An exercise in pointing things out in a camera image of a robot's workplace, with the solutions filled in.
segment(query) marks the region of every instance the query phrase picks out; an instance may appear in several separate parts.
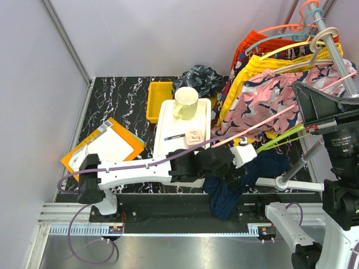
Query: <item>white wall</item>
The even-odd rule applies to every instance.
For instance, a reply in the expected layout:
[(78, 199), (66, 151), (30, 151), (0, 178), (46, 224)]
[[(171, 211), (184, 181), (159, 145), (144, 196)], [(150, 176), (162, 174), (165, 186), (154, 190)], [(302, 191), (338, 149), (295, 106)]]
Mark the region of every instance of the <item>white wall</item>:
[[(282, 24), (288, 0), (52, 0), (90, 76), (228, 75), (252, 30)], [(298, 22), (298, 12), (293, 17)]]
[(1, 268), (23, 268), (86, 86), (39, 0), (0, 8)]

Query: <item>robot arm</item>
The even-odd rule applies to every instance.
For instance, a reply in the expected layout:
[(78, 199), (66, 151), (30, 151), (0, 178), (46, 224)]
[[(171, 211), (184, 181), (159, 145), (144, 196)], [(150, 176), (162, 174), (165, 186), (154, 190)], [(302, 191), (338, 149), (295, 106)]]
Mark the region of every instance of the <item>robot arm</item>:
[[(183, 150), (170, 152), (167, 157), (181, 151)], [(117, 212), (117, 199), (109, 188), (118, 185), (142, 182), (176, 182), (181, 185), (184, 182), (194, 182), (214, 175), (222, 178), (232, 188), (236, 188), (234, 172), (256, 156), (252, 145), (203, 149), (197, 154), (191, 152), (171, 161), (165, 161), (166, 157), (135, 161), (105, 161), (99, 160), (97, 154), (91, 154), (85, 157), (80, 170), (95, 168), (104, 171), (79, 176), (77, 201), (94, 204), (101, 215), (111, 215)], [(164, 162), (156, 166), (149, 165), (159, 161)]]

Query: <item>yellow mug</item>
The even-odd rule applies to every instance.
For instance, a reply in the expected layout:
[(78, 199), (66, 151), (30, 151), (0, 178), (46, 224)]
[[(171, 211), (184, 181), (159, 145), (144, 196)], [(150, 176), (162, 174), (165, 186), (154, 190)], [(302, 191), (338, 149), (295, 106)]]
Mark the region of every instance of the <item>yellow mug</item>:
[(179, 88), (174, 93), (176, 106), (173, 116), (176, 119), (190, 120), (196, 115), (198, 105), (198, 92), (191, 87)]

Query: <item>dark blue cloth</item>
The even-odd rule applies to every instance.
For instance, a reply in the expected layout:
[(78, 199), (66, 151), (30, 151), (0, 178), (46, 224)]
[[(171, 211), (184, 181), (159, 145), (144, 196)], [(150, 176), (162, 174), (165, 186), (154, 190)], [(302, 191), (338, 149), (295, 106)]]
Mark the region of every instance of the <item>dark blue cloth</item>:
[(262, 151), (257, 158), (245, 164), (248, 174), (237, 179), (240, 191), (236, 192), (217, 177), (207, 177), (203, 188), (211, 196), (212, 213), (220, 220), (229, 218), (237, 206), (242, 193), (248, 187), (254, 187), (259, 177), (276, 177), (288, 170), (288, 157), (278, 154), (275, 149)]

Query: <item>crumpled dark cloth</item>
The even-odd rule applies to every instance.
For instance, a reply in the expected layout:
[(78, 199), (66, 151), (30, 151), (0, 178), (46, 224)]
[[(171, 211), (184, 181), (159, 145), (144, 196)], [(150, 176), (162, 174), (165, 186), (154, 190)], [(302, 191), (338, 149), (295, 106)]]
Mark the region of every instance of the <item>crumpled dark cloth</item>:
[(278, 154), (275, 149), (262, 151), (257, 158), (245, 164), (248, 174), (237, 179), (240, 187), (238, 192), (226, 185), (218, 177), (207, 177), (203, 188), (211, 196), (210, 207), (212, 213), (220, 220), (229, 218), (232, 210), (237, 206), (242, 193), (250, 187), (254, 187), (257, 179), (270, 178), (281, 175), (288, 170), (288, 157)]
[(192, 87), (196, 89), (199, 98), (203, 96), (214, 96), (223, 88), (223, 76), (220, 76), (212, 68), (197, 64), (191, 70), (183, 73), (182, 77), (173, 82), (172, 93), (181, 87)]

